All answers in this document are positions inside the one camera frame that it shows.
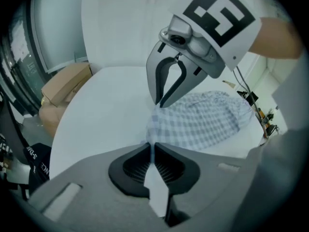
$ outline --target white table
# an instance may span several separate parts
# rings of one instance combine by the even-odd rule
[[[167,87],[180,75],[170,70]],[[207,77],[191,92],[220,90],[239,97],[229,85]],[[136,145],[144,139],[154,108],[146,68],[110,67],[95,74],[76,94],[58,126],[50,157],[50,178],[89,156]],[[245,158],[263,136],[258,120],[204,152]]]

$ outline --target wire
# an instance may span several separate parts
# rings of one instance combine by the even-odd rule
[[[237,77],[236,77],[236,75],[235,75],[235,72],[233,71],[234,76],[235,76],[237,82],[239,83],[239,85],[242,86],[242,87],[248,92],[248,94],[251,96],[251,99],[252,99],[253,104],[254,104],[254,108],[255,108],[255,110],[256,110],[258,116],[259,116],[259,120],[260,120],[260,123],[261,123],[261,122],[262,122],[262,117],[261,117],[261,115],[260,115],[260,113],[259,113],[259,110],[258,110],[256,104],[255,104],[255,101],[254,101],[254,98],[253,98],[253,96],[252,96],[251,90],[250,90],[248,84],[246,83],[245,79],[243,78],[243,76],[242,76],[242,74],[241,74],[241,72],[240,72],[238,66],[236,66],[236,68],[237,68],[237,70],[238,70],[238,72],[239,72],[239,74],[240,74],[240,77],[241,77],[242,81],[244,82],[244,84],[246,85],[247,88],[245,88],[243,85],[240,84],[239,80],[237,79]],[[263,131],[264,131],[264,133],[265,133],[266,139],[268,139],[268,135],[267,135],[266,129],[264,128],[263,125],[262,125],[262,129],[263,129]]]

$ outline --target cardboard box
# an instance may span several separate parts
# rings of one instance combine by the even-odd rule
[[[42,94],[51,104],[58,106],[77,84],[83,80],[87,81],[91,75],[89,63],[71,64],[58,72],[44,85]]]
[[[70,101],[91,76],[89,63],[76,63],[61,70],[42,88],[39,117],[52,137]]]

